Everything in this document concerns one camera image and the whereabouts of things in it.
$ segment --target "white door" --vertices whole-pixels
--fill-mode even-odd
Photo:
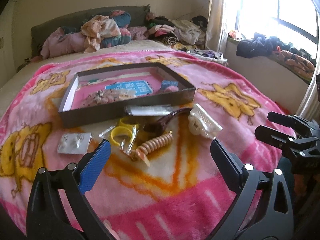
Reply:
[[[16,73],[12,52],[12,15],[14,2],[9,1],[0,15],[0,88]]]

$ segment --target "beige spiral coil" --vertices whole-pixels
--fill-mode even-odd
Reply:
[[[172,143],[172,141],[173,135],[171,131],[170,133],[166,133],[164,135],[146,141],[145,143],[137,147],[135,151],[132,152],[131,157],[135,159],[136,156],[139,156],[139,158],[141,158],[146,163],[146,165],[150,166],[150,162],[147,158],[147,155],[157,149],[160,149],[161,147],[164,147]]]

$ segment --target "window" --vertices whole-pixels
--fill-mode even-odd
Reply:
[[[246,38],[255,32],[291,42],[317,56],[318,14],[312,0],[226,0],[228,28]]]

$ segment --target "box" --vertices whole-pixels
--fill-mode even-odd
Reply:
[[[132,75],[135,77],[134,79],[137,80],[139,75],[146,73],[152,75],[158,82],[160,82],[159,79],[177,81],[179,91],[152,94],[103,105],[74,109],[74,104],[76,104],[76,101],[78,100],[77,97],[75,97],[75,94],[79,91],[79,84],[96,79],[111,79],[112,84],[106,86],[110,87],[117,82],[117,79],[115,78],[120,75]],[[68,86],[59,107],[59,115],[64,126],[66,128],[71,128],[109,119],[121,118],[126,115],[124,111],[125,106],[176,106],[190,103],[193,101],[195,91],[196,88],[191,83],[161,63],[139,63],[92,69],[77,73],[70,81],[70,85]]]

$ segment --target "blue gripper pad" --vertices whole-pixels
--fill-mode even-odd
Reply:
[[[93,185],[96,183],[96,180],[109,159],[110,154],[111,146],[108,141],[105,141],[95,150],[93,157],[80,173],[79,190],[82,195],[85,192],[92,190]]]

